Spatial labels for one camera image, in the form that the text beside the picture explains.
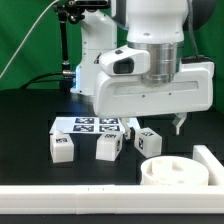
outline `circular part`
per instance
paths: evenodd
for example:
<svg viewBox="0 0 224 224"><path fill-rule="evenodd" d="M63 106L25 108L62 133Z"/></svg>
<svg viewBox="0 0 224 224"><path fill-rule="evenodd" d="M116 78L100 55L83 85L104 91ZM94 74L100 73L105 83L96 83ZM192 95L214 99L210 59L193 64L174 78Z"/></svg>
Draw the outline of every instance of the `circular part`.
<svg viewBox="0 0 224 224"><path fill-rule="evenodd" d="M143 185L207 186L208 169L199 162L178 156L160 156L141 165Z"/></svg>

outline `white robot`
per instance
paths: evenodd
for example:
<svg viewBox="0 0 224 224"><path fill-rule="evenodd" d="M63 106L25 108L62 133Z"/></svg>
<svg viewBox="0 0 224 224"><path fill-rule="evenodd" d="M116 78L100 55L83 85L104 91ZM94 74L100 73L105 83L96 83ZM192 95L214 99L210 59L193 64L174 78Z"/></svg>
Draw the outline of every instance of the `white robot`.
<svg viewBox="0 0 224 224"><path fill-rule="evenodd" d="M98 1L79 2L96 4ZM99 58L99 74L90 79L88 75L83 75L80 81L82 74L79 76L78 72L77 79L77 85L89 83L84 88L84 93L79 93L84 96L93 94L93 107L97 116L128 118L174 113L177 115L174 125L178 134L187 112L210 108L213 99L214 63L200 60L197 56L190 63L182 63L181 60L184 46L183 25L191 13L191 2L192 0L111 1L112 18L128 29L127 45L108 53L103 52ZM90 73L91 76L92 70L91 68L83 73Z"/></svg>

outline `small white box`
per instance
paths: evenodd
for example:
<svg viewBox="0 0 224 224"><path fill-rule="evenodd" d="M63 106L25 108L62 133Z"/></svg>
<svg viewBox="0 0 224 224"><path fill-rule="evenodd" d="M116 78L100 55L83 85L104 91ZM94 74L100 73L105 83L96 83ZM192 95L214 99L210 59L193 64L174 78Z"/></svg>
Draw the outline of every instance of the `small white box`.
<svg viewBox="0 0 224 224"><path fill-rule="evenodd" d="M107 131L97 140L96 159L115 161L122 149L123 133Z"/></svg>
<svg viewBox="0 0 224 224"><path fill-rule="evenodd" d="M50 151L53 163L73 161L74 145L69 134L51 135Z"/></svg>
<svg viewBox="0 0 224 224"><path fill-rule="evenodd" d="M146 158L161 155L162 137L150 128L138 129L135 132L135 148Z"/></svg>

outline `white mechanical housing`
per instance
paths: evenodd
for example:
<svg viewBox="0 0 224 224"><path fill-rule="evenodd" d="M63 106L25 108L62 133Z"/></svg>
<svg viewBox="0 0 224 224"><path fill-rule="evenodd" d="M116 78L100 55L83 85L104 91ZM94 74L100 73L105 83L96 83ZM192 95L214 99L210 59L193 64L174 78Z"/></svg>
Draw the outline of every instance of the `white mechanical housing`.
<svg viewBox="0 0 224 224"><path fill-rule="evenodd" d="M187 0L127 0L127 46L100 57L94 111L102 118L203 111L214 64L182 64Z"/></svg>
<svg viewBox="0 0 224 224"><path fill-rule="evenodd" d="M99 117L132 117L203 111L212 104L214 64L181 65L173 81L145 86L141 76L111 78L101 72L96 80L94 110Z"/></svg>
<svg viewBox="0 0 224 224"><path fill-rule="evenodd" d="M113 20L99 10L85 12L82 28L82 61L76 68L76 83L72 93L93 96L94 83L101 71L99 57L101 54L117 47L117 27Z"/></svg>

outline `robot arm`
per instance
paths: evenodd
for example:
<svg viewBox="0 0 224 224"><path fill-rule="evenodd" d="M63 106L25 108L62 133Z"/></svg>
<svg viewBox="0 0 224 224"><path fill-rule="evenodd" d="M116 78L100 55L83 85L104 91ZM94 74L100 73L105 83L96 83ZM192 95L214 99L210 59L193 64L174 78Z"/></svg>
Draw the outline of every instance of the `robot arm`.
<svg viewBox="0 0 224 224"><path fill-rule="evenodd" d="M214 64L182 63L187 0L127 0L126 11L127 46L100 58L103 71L95 83L95 113L112 118L207 110ZM138 58L133 51L144 56ZM138 66L141 74L135 72Z"/></svg>

